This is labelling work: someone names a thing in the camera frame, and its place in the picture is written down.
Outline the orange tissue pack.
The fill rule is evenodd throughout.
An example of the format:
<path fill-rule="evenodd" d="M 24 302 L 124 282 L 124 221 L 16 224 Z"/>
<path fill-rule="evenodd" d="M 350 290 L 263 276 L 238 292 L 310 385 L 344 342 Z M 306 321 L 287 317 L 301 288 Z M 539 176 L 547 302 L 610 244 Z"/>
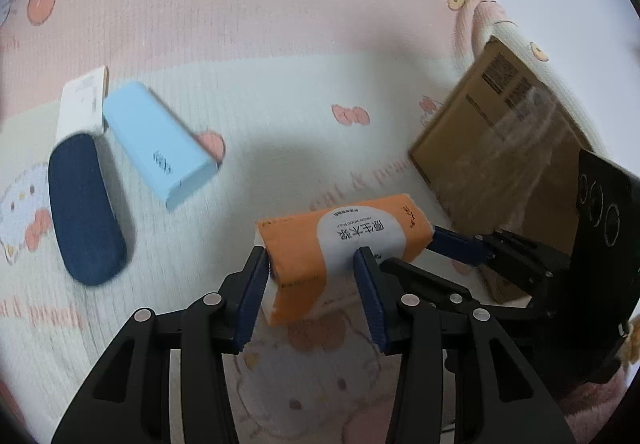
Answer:
<path fill-rule="evenodd" d="M 378 263 L 416 260 L 434 228 L 407 194 L 256 223 L 269 278 L 262 312 L 271 327 L 312 320 L 357 301 L 354 256 L 368 248 Z"/>

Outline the dark navy glasses case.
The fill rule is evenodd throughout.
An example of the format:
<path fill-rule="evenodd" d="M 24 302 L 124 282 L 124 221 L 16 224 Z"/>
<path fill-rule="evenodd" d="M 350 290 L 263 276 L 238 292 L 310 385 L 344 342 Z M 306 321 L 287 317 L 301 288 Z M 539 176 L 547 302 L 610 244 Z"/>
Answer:
<path fill-rule="evenodd" d="M 48 180 L 53 228 L 67 273 L 84 286 L 105 284 L 125 266 L 127 247 L 93 137 L 78 133 L 57 144 Z"/>

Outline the light blue glasses case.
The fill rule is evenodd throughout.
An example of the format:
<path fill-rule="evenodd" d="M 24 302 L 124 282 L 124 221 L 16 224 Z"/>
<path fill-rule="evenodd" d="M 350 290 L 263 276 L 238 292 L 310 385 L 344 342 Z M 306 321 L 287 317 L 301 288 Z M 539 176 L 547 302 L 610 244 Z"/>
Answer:
<path fill-rule="evenodd" d="M 140 82 L 108 94 L 103 117 L 144 182 L 169 211 L 218 171 L 212 155 Z"/>

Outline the brown cardboard box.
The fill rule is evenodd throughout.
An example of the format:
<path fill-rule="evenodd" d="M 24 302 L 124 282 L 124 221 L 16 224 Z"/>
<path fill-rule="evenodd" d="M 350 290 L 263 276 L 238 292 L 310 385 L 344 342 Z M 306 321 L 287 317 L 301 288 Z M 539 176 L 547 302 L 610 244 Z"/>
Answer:
<path fill-rule="evenodd" d="M 522 54 L 491 38 L 410 157 L 465 236 L 506 230 L 570 254 L 584 128 Z"/>

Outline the pink cat peach blanket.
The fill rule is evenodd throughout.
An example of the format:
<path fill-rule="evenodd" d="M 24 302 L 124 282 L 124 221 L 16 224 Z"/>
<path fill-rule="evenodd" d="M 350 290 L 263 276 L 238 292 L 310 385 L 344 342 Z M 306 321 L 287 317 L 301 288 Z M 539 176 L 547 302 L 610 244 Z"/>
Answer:
<path fill-rule="evenodd" d="M 428 184 L 409 156 L 447 119 L 446 155 L 471 134 L 450 96 L 504 44 L 548 86 L 500 109 L 519 176 L 482 164 L 478 184 Z M 218 171 L 174 210 L 110 128 L 96 131 L 125 267 L 99 285 L 67 273 L 49 158 L 72 89 L 137 81 L 186 126 Z M 1 0 L 1 392 L 27 433 L 64 409 L 138 306 L 182 308 L 241 263 L 263 218 L 406 194 L 435 223 L 470 214 L 567 249 L 579 147 L 603 142 L 548 57 L 496 0 Z"/>

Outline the white small box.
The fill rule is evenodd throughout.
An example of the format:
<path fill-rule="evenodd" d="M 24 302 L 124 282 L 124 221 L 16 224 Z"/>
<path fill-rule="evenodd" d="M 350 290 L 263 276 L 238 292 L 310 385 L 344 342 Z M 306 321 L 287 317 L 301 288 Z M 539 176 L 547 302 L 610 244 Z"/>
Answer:
<path fill-rule="evenodd" d="M 107 80 L 108 70 L 101 66 L 63 86 L 55 143 L 78 133 L 93 136 L 103 134 L 103 101 Z"/>

